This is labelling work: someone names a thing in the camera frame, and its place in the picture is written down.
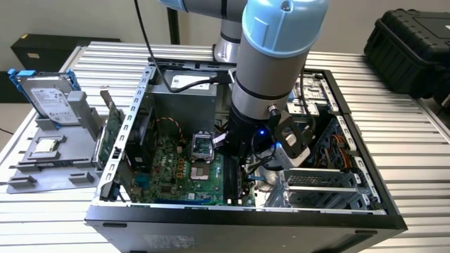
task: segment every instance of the wall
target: wall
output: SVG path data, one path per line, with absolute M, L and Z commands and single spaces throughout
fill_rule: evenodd
M 151 43 L 170 43 L 167 12 L 156 0 L 140 0 Z M 143 43 L 131 0 L 1 0 L 0 71 L 23 68 L 11 45 L 24 33 L 119 38 Z
M 362 53 L 374 23 L 390 9 L 450 11 L 449 0 L 330 0 L 322 35 L 315 51 Z M 182 44 L 212 45 L 219 37 L 220 22 L 195 14 L 180 15 Z

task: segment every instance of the hard drive label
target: hard drive label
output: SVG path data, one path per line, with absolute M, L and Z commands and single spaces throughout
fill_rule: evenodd
M 60 124 L 77 123 L 75 112 L 60 90 L 53 88 L 33 88 L 31 92 L 51 120 Z

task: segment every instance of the motherboard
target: motherboard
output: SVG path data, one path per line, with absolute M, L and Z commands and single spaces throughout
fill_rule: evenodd
M 196 138 L 180 149 L 179 140 L 159 138 L 152 168 L 136 171 L 131 199 L 136 203 L 226 206 L 223 199 L 223 156 L 198 158 L 207 154 L 206 137 Z M 243 206 L 254 206 L 254 196 L 242 200 Z

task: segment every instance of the corrugated metal table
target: corrugated metal table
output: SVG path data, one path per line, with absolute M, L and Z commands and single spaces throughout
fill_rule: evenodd
M 200 46 L 155 45 L 158 57 L 211 59 Z M 75 70 L 88 103 L 107 113 L 99 89 L 108 87 L 115 103 L 128 107 L 147 49 L 140 44 L 92 43 L 77 48 L 64 69 Z M 430 109 L 383 86 L 361 55 L 308 55 L 307 67 L 333 71 L 409 231 L 365 253 L 450 252 L 450 133 Z M 0 153 L 0 182 L 23 157 L 36 125 L 29 113 Z M 0 186 L 0 252 L 118 252 L 83 224 L 93 188 L 9 195 Z

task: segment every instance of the black equipment case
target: black equipment case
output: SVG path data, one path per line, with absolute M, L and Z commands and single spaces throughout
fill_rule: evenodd
M 375 22 L 365 54 L 391 91 L 426 98 L 446 90 L 450 13 L 387 11 Z
M 27 70 L 59 72 L 75 48 L 92 41 L 120 42 L 118 38 L 24 34 L 11 49 Z

